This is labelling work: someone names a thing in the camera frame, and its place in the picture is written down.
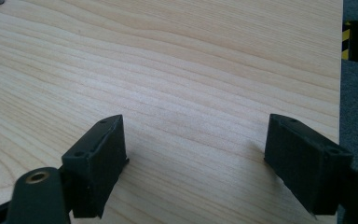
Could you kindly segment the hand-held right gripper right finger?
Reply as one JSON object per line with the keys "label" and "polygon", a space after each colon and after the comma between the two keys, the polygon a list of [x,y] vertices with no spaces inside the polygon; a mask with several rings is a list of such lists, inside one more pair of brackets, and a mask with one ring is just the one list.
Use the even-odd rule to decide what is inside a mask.
{"label": "hand-held right gripper right finger", "polygon": [[271,114],[265,162],[313,215],[333,215],[353,155],[301,121]]}

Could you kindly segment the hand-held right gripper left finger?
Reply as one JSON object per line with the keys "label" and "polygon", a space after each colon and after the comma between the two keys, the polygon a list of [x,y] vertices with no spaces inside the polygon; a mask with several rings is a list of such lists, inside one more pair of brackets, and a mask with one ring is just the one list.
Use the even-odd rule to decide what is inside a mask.
{"label": "hand-held right gripper left finger", "polygon": [[63,156],[75,218],[101,217],[119,175],[129,161],[122,115],[95,123]]}

